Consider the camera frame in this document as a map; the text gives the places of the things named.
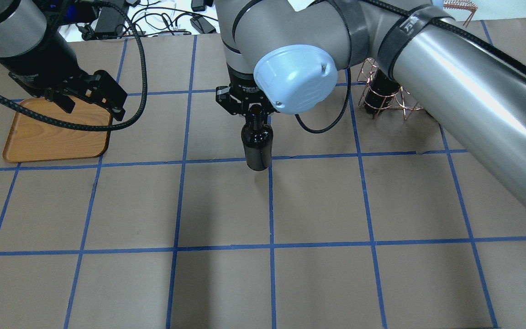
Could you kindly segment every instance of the blue object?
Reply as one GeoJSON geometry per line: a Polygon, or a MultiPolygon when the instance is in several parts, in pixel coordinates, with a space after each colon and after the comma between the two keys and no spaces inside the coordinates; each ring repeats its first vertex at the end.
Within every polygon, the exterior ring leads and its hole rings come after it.
{"type": "Polygon", "coordinates": [[[434,6],[444,8],[444,0],[432,0],[434,6]]]}
{"type": "Polygon", "coordinates": [[[298,114],[330,95],[338,70],[325,50],[294,44],[263,56],[255,66],[254,78],[277,111],[298,114]]]}

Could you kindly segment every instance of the brown wooden board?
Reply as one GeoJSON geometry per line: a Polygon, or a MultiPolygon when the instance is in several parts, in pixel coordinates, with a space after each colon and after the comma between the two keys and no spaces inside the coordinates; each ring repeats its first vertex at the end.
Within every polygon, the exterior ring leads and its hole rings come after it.
{"type": "MultiPolygon", "coordinates": [[[[72,114],[43,98],[24,100],[20,104],[39,114],[85,125],[108,125],[111,116],[101,107],[73,98],[72,114]]],[[[48,125],[16,113],[13,118],[3,158],[6,162],[31,162],[96,158],[109,146],[109,133],[75,131],[48,125]]]]}

